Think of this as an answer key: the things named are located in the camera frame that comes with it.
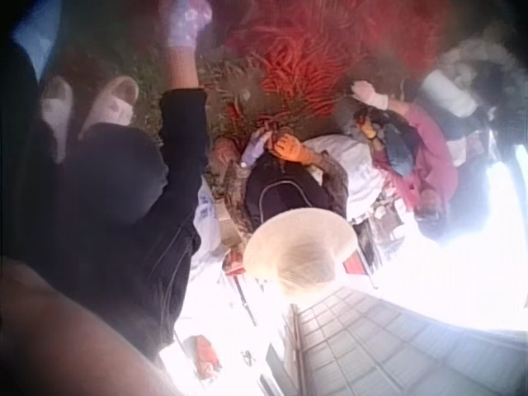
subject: woman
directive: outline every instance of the woman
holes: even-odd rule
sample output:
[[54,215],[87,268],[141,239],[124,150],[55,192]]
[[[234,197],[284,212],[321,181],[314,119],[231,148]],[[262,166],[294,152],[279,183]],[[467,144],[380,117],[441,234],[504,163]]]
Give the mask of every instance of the woman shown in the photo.
[[[245,246],[246,271],[277,280],[287,298],[299,301],[335,281],[357,241],[346,222],[347,173],[290,132],[259,129],[242,157],[232,140],[219,138],[214,152],[228,165],[225,204]],[[323,171],[321,185],[310,166]]]

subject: straw hat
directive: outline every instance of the straw hat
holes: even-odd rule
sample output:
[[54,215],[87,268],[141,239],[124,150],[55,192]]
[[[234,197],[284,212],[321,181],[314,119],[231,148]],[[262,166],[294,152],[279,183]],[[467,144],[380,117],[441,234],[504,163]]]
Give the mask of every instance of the straw hat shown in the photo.
[[290,262],[335,266],[356,249],[356,232],[343,217],[330,210],[302,208],[262,224],[249,239],[243,262],[250,275],[275,279],[279,269],[292,265]]

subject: tiled wall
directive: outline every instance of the tiled wall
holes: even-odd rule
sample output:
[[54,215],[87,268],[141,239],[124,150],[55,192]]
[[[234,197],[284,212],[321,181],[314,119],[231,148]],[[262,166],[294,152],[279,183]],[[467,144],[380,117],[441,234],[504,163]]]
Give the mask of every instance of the tiled wall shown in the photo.
[[299,327],[306,396],[528,394],[526,339],[453,328],[349,289],[300,312]]

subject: white glove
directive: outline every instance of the white glove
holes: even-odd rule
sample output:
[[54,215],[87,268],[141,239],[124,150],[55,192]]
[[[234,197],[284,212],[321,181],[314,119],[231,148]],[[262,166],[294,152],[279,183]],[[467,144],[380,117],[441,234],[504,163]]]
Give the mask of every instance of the white glove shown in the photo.
[[196,48],[198,34],[213,16],[207,0],[161,0],[159,13],[169,48]]
[[264,145],[273,132],[266,127],[262,127],[251,135],[251,139],[242,154],[242,162],[248,167],[252,167],[258,158],[264,154]]
[[354,98],[368,106],[376,107],[380,110],[387,110],[389,106],[389,96],[377,93],[372,84],[367,81],[356,81],[352,84]]

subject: white sneaker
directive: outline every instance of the white sneaker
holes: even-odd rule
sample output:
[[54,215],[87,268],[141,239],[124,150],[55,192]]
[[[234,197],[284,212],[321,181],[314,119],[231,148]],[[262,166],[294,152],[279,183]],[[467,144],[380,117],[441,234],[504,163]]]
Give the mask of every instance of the white sneaker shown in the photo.
[[129,125],[134,115],[134,105],[138,101],[138,96],[139,87],[132,77],[119,76],[111,80],[93,102],[92,109],[78,136],[79,140],[84,138],[86,131],[92,125],[100,122]]
[[56,141],[54,161],[61,163],[66,156],[68,126],[73,110],[73,91],[62,77],[55,76],[46,85],[40,99],[42,120],[53,131]]

